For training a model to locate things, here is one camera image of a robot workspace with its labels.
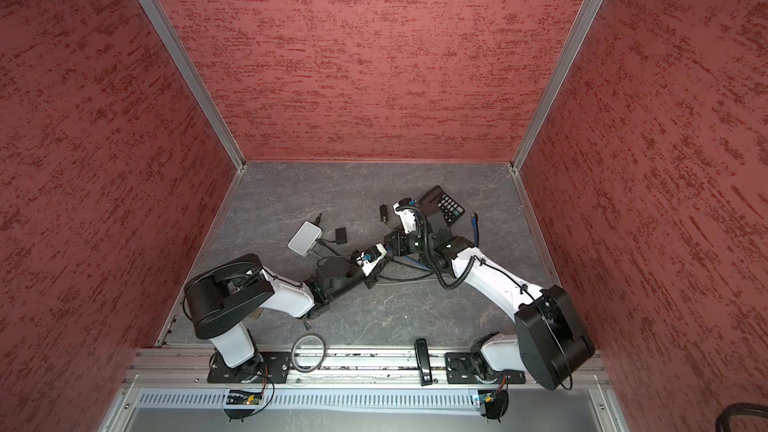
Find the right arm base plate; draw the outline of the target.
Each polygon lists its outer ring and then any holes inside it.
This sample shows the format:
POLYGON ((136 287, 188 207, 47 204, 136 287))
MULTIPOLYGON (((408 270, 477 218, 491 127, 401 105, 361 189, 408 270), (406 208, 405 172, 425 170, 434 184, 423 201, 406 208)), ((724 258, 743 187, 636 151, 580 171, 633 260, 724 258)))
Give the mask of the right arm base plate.
POLYGON ((479 352, 447 352, 444 356, 449 384, 521 385, 526 375, 519 370, 495 370, 479 352))

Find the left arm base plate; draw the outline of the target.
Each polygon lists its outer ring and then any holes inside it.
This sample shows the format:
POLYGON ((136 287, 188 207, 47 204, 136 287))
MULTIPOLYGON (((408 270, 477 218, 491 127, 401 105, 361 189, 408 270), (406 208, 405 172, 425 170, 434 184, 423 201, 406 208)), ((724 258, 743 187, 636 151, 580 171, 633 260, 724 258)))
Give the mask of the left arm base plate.
POLYGON ((287 352, 257 353, 239 366, 228 366, 216 351, 209 360, 207 382, 210 384, 284 384, 291 368, 287 352))

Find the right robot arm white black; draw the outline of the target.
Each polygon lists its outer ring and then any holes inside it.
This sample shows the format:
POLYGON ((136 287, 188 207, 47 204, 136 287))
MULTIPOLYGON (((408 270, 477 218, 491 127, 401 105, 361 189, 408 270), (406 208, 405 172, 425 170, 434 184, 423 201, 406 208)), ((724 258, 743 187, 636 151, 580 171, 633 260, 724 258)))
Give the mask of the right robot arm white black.
POLYGON ((530 374, 547 390, 571 388, 573 373, 595 355, 595 345, 568 293, 529 282, 494 262, 473 241, 452 233, 441 211, 429 215, 412 201, 393 206, 404 245, 395 256, 417 254, 445 290, 470 286, 514 322, 512 334, 476 341, 469 368, 482 381, 507 370, 530 374))

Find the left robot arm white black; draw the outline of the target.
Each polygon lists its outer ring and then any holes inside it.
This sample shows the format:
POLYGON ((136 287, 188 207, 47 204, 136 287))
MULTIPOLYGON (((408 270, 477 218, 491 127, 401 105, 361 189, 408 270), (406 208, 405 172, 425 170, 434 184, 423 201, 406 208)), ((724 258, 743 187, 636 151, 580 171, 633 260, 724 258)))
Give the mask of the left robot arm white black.
POLYGON ((313 276, 295 281, 246 254, 190 279, 183 288, 184 313, 196 337, 215 349, 207 381, 250 383, 265 370, 267 362, 245 326, 251 313, 268 309, 312 320, 353 289, 376 285, 385 263, 385 250, 368 249, 352 259, 321 259, 313 276))

